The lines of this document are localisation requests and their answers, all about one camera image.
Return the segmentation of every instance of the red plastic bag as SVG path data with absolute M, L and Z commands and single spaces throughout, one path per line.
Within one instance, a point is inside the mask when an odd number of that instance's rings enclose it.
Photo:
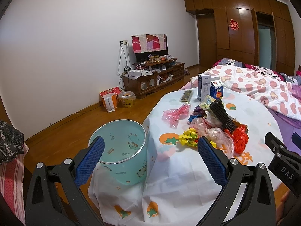
M 246 144 L 249 141 L 248 134 L 245 133 L 246 127 L 241 125 L 233 131 L 233 134 L 229 132 L 228 129 L 225 129 L 224 132 L 230 135 L 234 141 L 234 151 L 238 154 L 242 154 L 246 148 Z
M 184 104 L 178 109 L 163 111 L 162 119 L 167 120 L 170 127 L 176 128 L 179 123 L 180 115 L 188 115 L 190 104 Z

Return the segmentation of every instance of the wall socket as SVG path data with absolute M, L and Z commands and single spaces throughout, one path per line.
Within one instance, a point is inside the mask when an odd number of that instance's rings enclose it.
M 119 43 L 120 43 L 120 45 L 128 45 L 128 41 L 127 40 L 121 40 Z

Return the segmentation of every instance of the cardboard box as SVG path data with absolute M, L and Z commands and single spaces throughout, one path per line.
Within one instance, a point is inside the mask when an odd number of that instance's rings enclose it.
M 211 77 L 209 74 L 199 74 L 198 81 L 198 100 L 203 101 L 207 95 L 210 95 L 211 81 L 219 80 L 218 77 Z
M 220 79 L 211 81 L 210 96 L 214 99 L 220 99 L 223 97 L 224 87 Z
M 144 75 L 145 75 L 145 70 L 143 69 L 134 69 L 128 72 L 129 77 L 144 76 Z

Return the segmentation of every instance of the blue gripper pad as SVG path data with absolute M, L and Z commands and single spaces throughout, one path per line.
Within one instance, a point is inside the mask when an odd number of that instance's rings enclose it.
M 301 150 L 301 137 L 297 133 L 293 133 L 292 142 Z
M 104 139 L 102 137 L 97 137 L 91 143 L 90 150 L 79 163 L 76 168 L 75 184 L 79 188 L 82 184 L 87 183 L 91 173 L 97 165 L 103 151 L 104 151 Z
M 198 152 L 205 162 L 205 165 L 208 168 L 214 182 L 224 187 L 227 183 L 226 168 L 213 152 L 210 145 L 211 144 L 207 143 L 204 138 L 199 138 Z

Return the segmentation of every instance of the baseboard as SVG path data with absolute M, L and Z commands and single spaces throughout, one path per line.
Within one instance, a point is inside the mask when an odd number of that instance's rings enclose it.
M 47 137 L 47 134 L 50 133 L 52 130 L 60 127 L 61 125 L 67 123 L 68 121 L 71 121 L 71 120 L 73 120 L 73 119 L 75 119 L 75 118 L 91 111 L 91 110 L 94 110 L 94 109 L 98 108 L 101 105 L 102 105 L 102 102 L 100 101 L 100 102 L 97 102 L 93 105 L 90 105 L 90 106 L 88 106 L 88 107 L 86 107 L 86 108 L 84 108 L 84 109 L 82 109 L 82 110 L 80 110 L 80 111 L 78 111 L 74 114 L 71 114 L 71 115 L 67 116 L 66 118 L 64 118 L 64 119 L 52 124 L 51 126 L 43 129 L 42 131 L 38 132 L 37 134 L 31 136 L 29 139 L 27 139 L 25 141 L 25 143 L 27 144 L 28 147 L 30 147 L 32 142 L 37 143 L 36 141 L 38 139 Z
M 195 64 L 195 65 L 192 65 L 192 66 L 188 66 L 188 67 L 186 67 L 186 69 L 191 69 L 191 68 L 193 68 L 193 67 L 195 67 L 195 66 L 198 66 L 199 64 Z

